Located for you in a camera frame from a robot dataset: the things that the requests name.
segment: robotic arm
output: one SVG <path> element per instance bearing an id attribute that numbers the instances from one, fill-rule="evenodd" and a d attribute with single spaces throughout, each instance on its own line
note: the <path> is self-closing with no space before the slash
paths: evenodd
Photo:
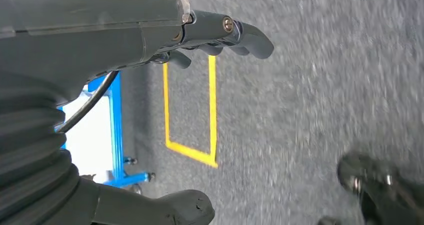
<path id="1" fill-rule="evenodd" d="M 187 0 L 0 0 L 0 225 L 206 225 L 202 192 L 159 199 L 79 177 L 61 150 L 57 106 L 110 71 L 210 55 L 229 47 L 265 59 L 273 45 L 256 27 L 191 10 Z"/>

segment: caster wheel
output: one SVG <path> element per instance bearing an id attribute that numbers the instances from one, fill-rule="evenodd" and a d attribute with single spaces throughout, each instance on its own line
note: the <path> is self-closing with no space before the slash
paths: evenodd
<path id="1" fill-rule="evenodd" d="M 398 176 L 399 170 L 394 165 L 374 160 L 359 152 L 347 153 L 337 165 L 337 177 L 341 186 L 356 195 L 361 192 L 361 185 L 364 182 L 362 179 L 365 177 L 386 184 L 388 183 L 386 178 Z"/>
<path id="2" fill-rule="evenodd" d="M 156 174 L 154 172 L 150 172 L 148 174 L 148 181 L 150 182 L 151 180 L 156 178 Z"/>
<path id="3" fill-rule="evenodd" d="M 341 186 L 348 192 L 361 192 L 361 177 L 373 160 L 365 154 L 350 152 L 344 155 L 337 165 L 337 178 Z"/>
<path id="4" fill-rule="evenodd" d="M 318 221 L 317 225 L 341 225 L 341 224 L 342 223 L 339 220 L 333 217 L 325 216 Z"/>
<path id="5" fill-rule="evenodd" d="M 138 185 L 138 184 L 134 184 L 132 187 L 131 187 L 131 191 L 133 192 L 133 193 L 136 193 L 136 194 L 142 194 L 142 188 L 140 187 L 140 185 Z"/>

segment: yellow floor marking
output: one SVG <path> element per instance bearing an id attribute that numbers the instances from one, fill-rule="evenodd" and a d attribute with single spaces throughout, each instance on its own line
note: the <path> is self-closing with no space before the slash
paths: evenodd
<path id="1" fill-rule="evenodd" d="M 171 141 L 170 136 L 170 106 L 168 87 L 168 64 L 163 65 L 163 101 L 165 113 L 165 144 L 166 147 L 197 160 L 214 168 L 218 167 L 217 155 L 217 84 L 216 84 L 216 58 L 209 56 L 209 127 L 210 127 L 210 154 L 184 146 Z"/>

